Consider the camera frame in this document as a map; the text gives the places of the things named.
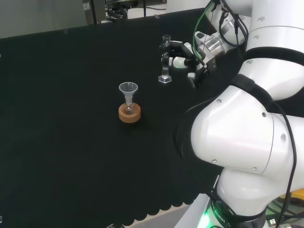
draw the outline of funnel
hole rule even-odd
[[[138,85],[133,82],[124,82],[119,85],[125,97],[125,104],[119,107],[119,118],[126,123],[133,123],[140,119],[141,109],[136,103],[133,103],[133,94],[138,89]]]

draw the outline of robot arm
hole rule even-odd
[[[251,16],[247,58],[239,73],[274,100],[295,95],[304,86],[304,1],[227,3],[240,14],[241,10],[252,9],[252,14],[247,14]],[[304,119],[288,119],[297,148],[291,190],[297,190],[304,188]],[[281,115],[268,112],[242,89],[229,86],[201,111],[192,126],[191,143],[200,159],[225,167],[218,194],[238,215],[257,215],[285,193],[293,165],[286,123]]]

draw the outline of glass tube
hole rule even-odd
[[[164,35],[162,37],[162,71],[161,76],[158,76],[158,80],[162,83],[168,83],[172,81],[172,77],[169,75],[170,41],[170,35]]]

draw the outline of black tablecloth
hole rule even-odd
[[[228,86],[242,63],[238,52],[224,56],[199,90],[185,70],[173,71],[169,84],[157,80],[162,36],[191,42],[201,12],[0,40],[3,227],[130,225],[190,204],[212,185],[221,168],[193,158],[204,183],[198,187],[170,132],[185,110]],[[200,30],[208,26],[203,21]],[[118,118],[125,81],[139,86],[133,100],[142,118],[131,125]],[[301,98],[300,92],[281,104],[304,116]]]

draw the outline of green light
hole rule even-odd
[[[199,220],[199,224],[197,228],[207,228],[210,223],[210,218],[208,212],[202,215],[202,217]]]

